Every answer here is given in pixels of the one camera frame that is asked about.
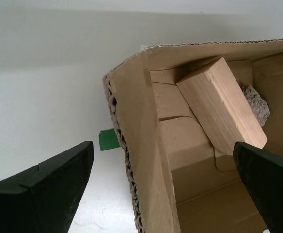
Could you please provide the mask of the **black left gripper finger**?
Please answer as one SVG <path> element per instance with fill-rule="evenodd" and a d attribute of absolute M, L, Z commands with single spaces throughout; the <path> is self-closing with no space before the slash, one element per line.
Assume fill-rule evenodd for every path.
<path fill-rule="evenodd" d="M 283 233 L 283 157 L 235 142 L 233 160 L 269 231 Z"/>
<path fill-rule="evenodd" d="M 0 233 L 66 233 L 94 161 L 82 142 L 0 181 Z"/>

